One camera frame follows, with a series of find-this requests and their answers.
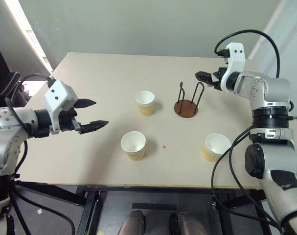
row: paper cup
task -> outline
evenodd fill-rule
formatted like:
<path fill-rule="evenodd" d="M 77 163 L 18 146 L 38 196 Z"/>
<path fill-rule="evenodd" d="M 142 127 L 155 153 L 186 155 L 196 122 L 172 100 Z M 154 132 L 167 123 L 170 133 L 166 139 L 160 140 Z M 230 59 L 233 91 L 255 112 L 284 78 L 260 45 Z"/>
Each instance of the paper cup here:
<path fill-rule="evenodd" d="M 144 156 L 145 136 L 138 131 L 131 131 L 121 139 L 121 148 L 132 160 L 141 160 Z"/>
<path fill-rule="evenodd" d="M 231 142 L 221 134 L 212 133 L 206 137 L 202 156 L 210 162 L 217 161 L 231 147 Z"/>
<path fill-rule="evenodd" d="M 135 96 L 137 101 L 138 109 L 144 116 L 150 116 L 154 109 L 154 99 L 153 93 L 148 91 L 141 91 Z"/>

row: floor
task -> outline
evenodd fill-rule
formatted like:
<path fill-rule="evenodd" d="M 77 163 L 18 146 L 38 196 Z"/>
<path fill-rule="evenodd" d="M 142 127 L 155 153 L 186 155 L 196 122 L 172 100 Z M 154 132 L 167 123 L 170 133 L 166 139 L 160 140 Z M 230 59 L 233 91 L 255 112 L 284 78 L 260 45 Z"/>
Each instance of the floor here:
<path fill-rule="evenodd" d="M 76 187 L 62 188 L 72 192 L 76 190 Z M 37 203 L 64 213 L 73 220 L 75 228 L 78 228 L 83 207 L 43 197 L 28 191 L 22 193 L 25 197 Z M 17 202 L 32 234 L 70 234 L 70 225 L 64 219 L 44 210 L 38 212 L 39 208 L 19 199 Z M 101 231 L 104 235 L 116 235 L 125 218 L 133 210 L 133 203 L 168 204 L 170 207 L 176 207 L 177 209 L 176 211 L 140 209 L 146 216 L 145 235 L 169 235 L 168 219 L 172 212 L 187 212 L 192 214 L 203 223 L 208 234 L 222 234 L 218 211 L 212 207 L 211 195 L 209 194 L 170 194 L 128 191 L 110 191 L 107 193 L 98 225 L 98 233 L 96 234 L 102 234 L 99 233 Z M 241 207 L 238 208 L 237 211 L 256 215 L 253 206 Z M 10 213 L 15 219 L 16 235 L 24 235 L 25 233 L 13 209 Z M 233 215 L 230 216 L 230 220 L 230 226 L 235 235 L 262 234 L 259 222 Z"/>

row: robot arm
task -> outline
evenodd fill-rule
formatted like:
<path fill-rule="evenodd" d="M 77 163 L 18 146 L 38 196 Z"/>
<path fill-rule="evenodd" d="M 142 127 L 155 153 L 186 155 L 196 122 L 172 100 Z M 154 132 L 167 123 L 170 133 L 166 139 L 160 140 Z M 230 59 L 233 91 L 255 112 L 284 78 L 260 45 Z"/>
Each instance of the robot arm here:
<path fill-rule="evenodd" d="M 29 129 L 26 131 L 8 107 L 0 108 L 0 216 L 9 204 L 8 191 L 15 177 L 15 168 L 21 144 L 28 138 L 42 138 L 60 131 L 75 130 L 80 134 L 96 131 L 108 121 L 93 121 L 81 125 L 75 117 L 75 108 L 85 108 L 95 102 L 78 99 L 73 89 L 63 82 L 52 79 L 45 94 L 45 109 L 13 108 L 18 118 Z"/>
<path fill-rule="evenodd" d="M 212 81 L 206 72 L 196 73 L 196 78 L 250 101 L 253 144 L 245 153 L 245 169 L 258 179 L 283 232 L 297 234 L 297 152 L 289 128 L 289 81 L 243 71 L 241 43 L 230 43 L 223 53 L 228 67 L 213 73 L 218 81 Z"/>

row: beige table surface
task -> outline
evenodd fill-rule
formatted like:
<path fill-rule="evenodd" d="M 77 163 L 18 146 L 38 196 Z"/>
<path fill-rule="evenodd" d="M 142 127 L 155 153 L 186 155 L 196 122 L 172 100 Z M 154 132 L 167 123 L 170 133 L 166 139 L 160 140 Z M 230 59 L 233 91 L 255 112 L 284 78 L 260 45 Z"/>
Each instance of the beige table surface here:
<path fill-rule="evenodd" d="M 30 139 L 21 167 L 21 180 L 49 184 L 93 186 L 210 187 L 214 163 L 200 156 L 205 138 L 221 133 L 231 141 L 251 125 L 248 100 L 206 87 L 198 114 L 182 118 L 174 113 L 182 81 L 191 99 L 198 71 L 214 72 L 224 66 L 220 58 L 163 57 L 69 53 L 52 76 L 73 87 L 79 98 L 96 105 L 77 109 L 82 124 L 108 120 L 104 128 L 83 135 L 67 131 L 48 138 Z M 246 70 L 256 71 L 251 61 Z M 44 106 L 43 87 L 28 107 Z M 137 110 L 135 94 L 152 91 L 156 106 L 152 116 Z M 297 144 L 297 122 L 291 121 Z M 147 138 L 141 161 L 130 160 L 120 147 L 121 137 L 137 130 Z M 244 154 L 251 142 L 244 140 L 234 150 L 235 172 L 247 188 L 260 188 L 244 169 Z M 215 185 L 237 188 L 225 158 L 217 168 Z"/>

